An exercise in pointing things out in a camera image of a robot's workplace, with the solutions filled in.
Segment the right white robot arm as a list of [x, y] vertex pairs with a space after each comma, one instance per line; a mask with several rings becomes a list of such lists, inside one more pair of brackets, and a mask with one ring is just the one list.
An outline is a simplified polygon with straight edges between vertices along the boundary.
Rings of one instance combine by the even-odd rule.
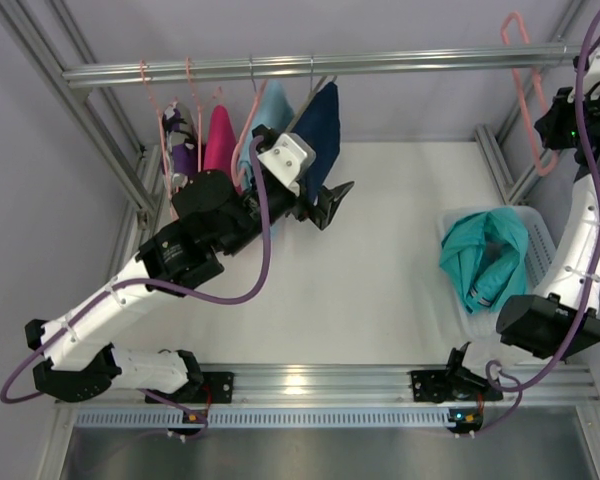
[[567, 100], [567, 89], [536, 127], [543, 140], [574, 146], [581, 167], [567, 226], [533, 293], [513, 295], [495, 324], [499, 341], [549, 368], [600, 342], [600, 97]]

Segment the teal trousers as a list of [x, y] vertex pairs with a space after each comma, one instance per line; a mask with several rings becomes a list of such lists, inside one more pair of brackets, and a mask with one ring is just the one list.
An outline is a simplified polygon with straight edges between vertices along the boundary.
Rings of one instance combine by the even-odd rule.
[[440, 268], [468, 314], [497, 312], [527, 291], [529, 233], [517, 213], [502, 207], [457, 220], [441, 241]]

